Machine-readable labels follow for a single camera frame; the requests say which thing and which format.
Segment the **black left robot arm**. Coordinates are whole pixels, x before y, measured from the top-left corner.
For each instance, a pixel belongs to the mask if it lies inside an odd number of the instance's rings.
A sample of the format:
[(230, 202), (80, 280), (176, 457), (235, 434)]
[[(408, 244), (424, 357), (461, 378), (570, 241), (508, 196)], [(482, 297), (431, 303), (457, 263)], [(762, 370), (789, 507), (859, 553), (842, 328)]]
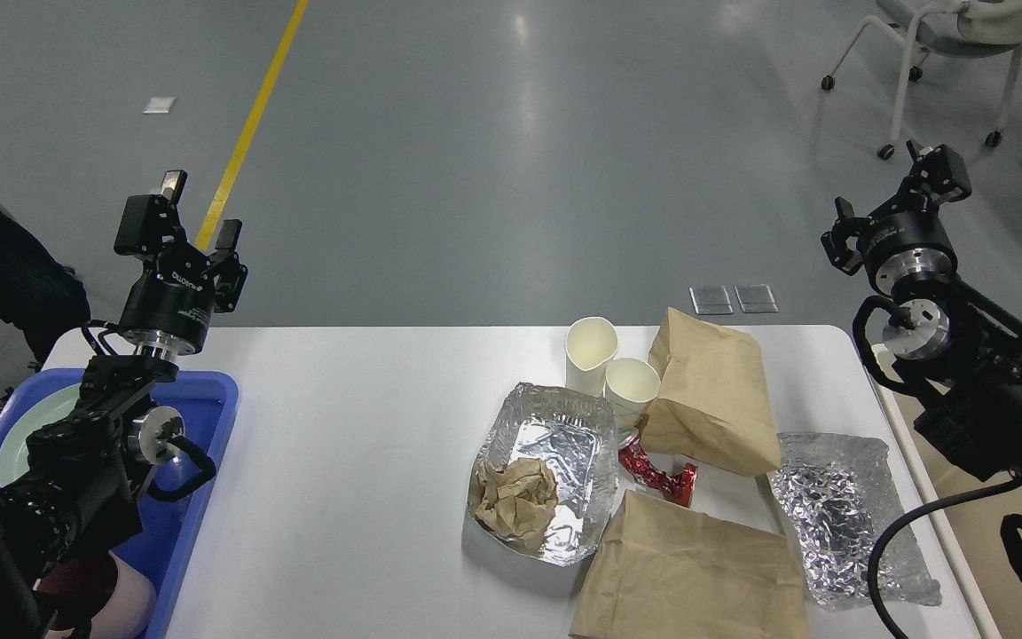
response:
[(216, 476), (181, 414), (151, 396), (177, 379), (179, 357), (202, 352), (212, 316), (234, 311), (248, 276), (238, 219), (210, 255), (188, 242), (186, 179), (167, 171), (159, 193), (127, 199), (114, 252), (141, 260), (142, 274), (117, 323), (102, 322), (101, 335), (84, 325), (94, 353), (80, 396), (68, 416), (28, 433), (28, 470), (0, 488), (0, 638), (41, 638), (58, 621), (88, 636), (89, 620), (36, 582), (141, 533), (143, 497), (181, 501)]

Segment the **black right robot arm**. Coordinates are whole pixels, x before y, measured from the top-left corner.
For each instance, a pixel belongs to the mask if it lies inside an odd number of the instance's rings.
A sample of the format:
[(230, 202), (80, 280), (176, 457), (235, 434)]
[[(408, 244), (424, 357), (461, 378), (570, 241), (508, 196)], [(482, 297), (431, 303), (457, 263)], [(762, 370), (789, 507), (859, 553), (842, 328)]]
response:
[[(904, 632), (879, 585), (892, 539), (920, 517), (1022, 486), (1022, 320), (958, 275), (939, 207), (970, 197), (963, 157), (946, 145), (909, 140), (905, 148), (911, 170), (896, 193), (866, 216), (836, 198), (836, 221), (821, 235), (829, 263), (848, 275), (864, 271), (872, 288), (852, 322), (865, 372), (881, 387), (916, 398), (916, 432), (982, 483), (912, 509), (873, 543), (865, 582), (896, 638)], [(998, 535), (1022, 583), (1022, 514), (1006, 515)]]

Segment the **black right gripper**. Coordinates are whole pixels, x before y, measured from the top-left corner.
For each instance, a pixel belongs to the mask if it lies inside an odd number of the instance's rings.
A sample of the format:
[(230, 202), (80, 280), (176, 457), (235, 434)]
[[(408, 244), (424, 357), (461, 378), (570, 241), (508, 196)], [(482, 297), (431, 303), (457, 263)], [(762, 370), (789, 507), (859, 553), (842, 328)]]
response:
[[(925, 146), (908, 140), (905, 150), (912, 166), (897, 194), (922, 198), (930, 209), (886, 202), (869, 214), (867, 225), (867, 218), (857, 216), (851, 202), (836, 197), (836, 221), (821, 234), (831, 266), (853, 276), (864, 265), (873, 290), (885, 296), (907, 278), (948, 279), (956, 275), (958, 258), (934, 211), (968, 199), (973, 193), (968, 166), (953, 146)], [(857, 250), (849, 247), (851, 239), (857, 239)]]

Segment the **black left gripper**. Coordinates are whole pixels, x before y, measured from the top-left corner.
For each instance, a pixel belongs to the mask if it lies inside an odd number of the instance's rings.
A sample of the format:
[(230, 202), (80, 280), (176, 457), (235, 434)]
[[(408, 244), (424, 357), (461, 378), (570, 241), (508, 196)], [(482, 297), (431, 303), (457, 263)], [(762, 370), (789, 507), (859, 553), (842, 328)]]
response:
[(202, 352), (212, 312), (234, 312), (248, 277), (238, 252), (239, 219), (223, 221), (211, 256), (186, 249), (178, 203), (187, 178), (185, 170), (166, 171), (159, 193), (127, 198), (114, 239), (117, 255), (143, 265), (118, 335), (134, 345), (165, 343), (179, 356)]

